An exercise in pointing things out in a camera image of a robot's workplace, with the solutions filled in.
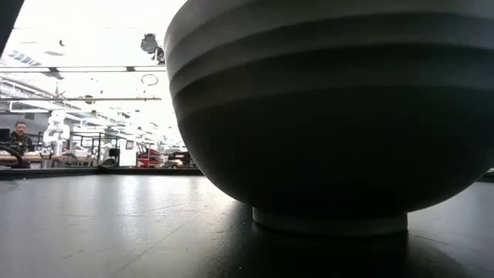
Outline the large dark grey bowl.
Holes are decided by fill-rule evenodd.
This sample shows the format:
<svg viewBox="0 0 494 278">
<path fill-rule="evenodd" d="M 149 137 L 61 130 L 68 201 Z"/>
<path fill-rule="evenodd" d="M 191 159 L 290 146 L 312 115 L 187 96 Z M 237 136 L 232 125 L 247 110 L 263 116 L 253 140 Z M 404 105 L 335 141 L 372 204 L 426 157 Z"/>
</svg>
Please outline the large dark grey bowl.
<svg viewBox="0 0 494 278">
<path fill-rule="evenodd" d="M 494 0 L 186 0 L 181 137 L 272 229 L 402 232 L 494 165 Z"/>
</svg>

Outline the red tool cart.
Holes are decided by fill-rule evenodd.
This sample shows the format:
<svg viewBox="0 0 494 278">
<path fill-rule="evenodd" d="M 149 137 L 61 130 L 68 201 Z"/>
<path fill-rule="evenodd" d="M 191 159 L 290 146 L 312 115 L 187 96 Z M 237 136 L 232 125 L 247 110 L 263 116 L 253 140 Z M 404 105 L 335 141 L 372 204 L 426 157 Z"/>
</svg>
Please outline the red tool cart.
<svg viewBox="0 0 494 278">
<path fill-rule="evenodd" d="M 162 162 L 163 160 L 159 151 L 149 148 L 144 144 L 138 145 L 137 166 L 139 168 L 159 168 Z"/>
</svg>

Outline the white cabinet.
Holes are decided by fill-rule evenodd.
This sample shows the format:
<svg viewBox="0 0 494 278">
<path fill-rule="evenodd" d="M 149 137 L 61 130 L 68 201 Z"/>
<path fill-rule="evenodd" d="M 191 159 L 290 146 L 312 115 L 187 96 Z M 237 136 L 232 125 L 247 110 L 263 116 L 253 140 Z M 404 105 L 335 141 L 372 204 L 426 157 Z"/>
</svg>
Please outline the white cabinet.
<svg viewBox="0 0 494 278">
<path fill-rule="evenodd" d="M 120 147 L 119 166 L 136 167 L 137 148 L 135 142 L 121 138 L 119 139 L 119 147 Z"/>
</svg>

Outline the person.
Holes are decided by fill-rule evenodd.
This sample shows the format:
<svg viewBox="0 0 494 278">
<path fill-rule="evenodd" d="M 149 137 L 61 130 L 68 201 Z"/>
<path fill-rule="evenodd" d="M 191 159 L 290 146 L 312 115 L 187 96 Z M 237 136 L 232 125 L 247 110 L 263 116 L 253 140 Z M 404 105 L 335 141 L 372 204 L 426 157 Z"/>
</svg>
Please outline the person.
<svg viewBox="0 0 494 278">
<path fill-rule="evenodd" d="M 18 152 L 25 153 L 34 151 L 34 145 L 32 139 L 26 133 L 26 123 L 18 121 L 15 124 L 15 129 L 10 133 L 10 140 L 13 144 L 18 145 Z"/>
</svg>

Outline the black table frame rail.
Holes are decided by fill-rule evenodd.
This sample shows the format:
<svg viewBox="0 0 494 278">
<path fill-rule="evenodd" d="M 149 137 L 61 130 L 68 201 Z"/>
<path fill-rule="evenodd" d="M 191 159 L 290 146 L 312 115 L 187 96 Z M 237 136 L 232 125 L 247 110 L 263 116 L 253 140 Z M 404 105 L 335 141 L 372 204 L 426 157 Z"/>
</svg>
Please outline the black table frame rail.
<svg viewBox="0 0 494 278">
<path fill-rule="evenodd" d="M 128 175 L 128 176 L 179 176 L 194 177 L 204 174 L 198 168 L 8 168 L 0 165 L 0 181 L 26 180 L 34 178 L 61 178 L 85 175 Z"/>
</svg>

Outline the black metal rack frame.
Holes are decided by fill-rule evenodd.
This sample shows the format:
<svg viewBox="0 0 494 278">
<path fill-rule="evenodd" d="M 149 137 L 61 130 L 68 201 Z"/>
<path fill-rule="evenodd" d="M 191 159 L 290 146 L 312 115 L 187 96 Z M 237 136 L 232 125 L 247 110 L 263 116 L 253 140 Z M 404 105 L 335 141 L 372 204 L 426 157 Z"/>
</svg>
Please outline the black metal rack frame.
<svg viewBox="0 0 494 278">
<path fill-rule="evenodd" d="M 77 166 L 116 167 L 120 164 L 120 137 L 104 132 L 72 132 L 65 155 Z"/>
</svg>

